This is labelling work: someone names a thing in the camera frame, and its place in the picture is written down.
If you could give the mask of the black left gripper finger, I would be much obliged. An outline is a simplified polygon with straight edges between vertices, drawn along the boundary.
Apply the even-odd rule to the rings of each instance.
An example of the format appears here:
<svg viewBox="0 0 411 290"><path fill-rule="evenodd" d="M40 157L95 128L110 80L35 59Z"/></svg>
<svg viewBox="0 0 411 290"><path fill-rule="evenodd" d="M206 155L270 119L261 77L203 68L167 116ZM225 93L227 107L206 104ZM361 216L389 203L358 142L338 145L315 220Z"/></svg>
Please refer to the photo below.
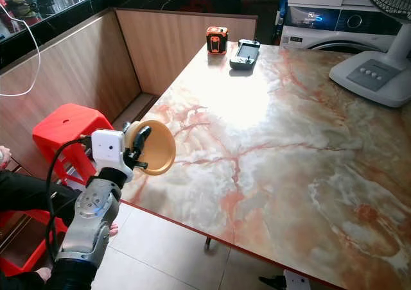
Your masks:
<svg viewBox="0 0 411 290"><path fill-rule="evenodd" d="M134 140L132 141L132 158L138 160L141 157L148 137L152 134L150 126L142 126L136 130Z"/></svg>

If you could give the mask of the person's bare hand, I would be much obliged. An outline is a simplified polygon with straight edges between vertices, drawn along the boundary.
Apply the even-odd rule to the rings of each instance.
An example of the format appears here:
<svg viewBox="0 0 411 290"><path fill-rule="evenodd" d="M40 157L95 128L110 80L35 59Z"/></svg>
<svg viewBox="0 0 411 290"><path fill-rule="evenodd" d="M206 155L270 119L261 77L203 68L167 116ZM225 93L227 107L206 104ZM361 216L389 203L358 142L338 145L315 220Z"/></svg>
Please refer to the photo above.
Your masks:
<svg viewBox="0 0 411 290"><path fill-rule="evenodd" d="M12 160L12 153L11 150L3 146L2 144L0 145L0 170L6 169L8 167L8 164Z"/></svg>

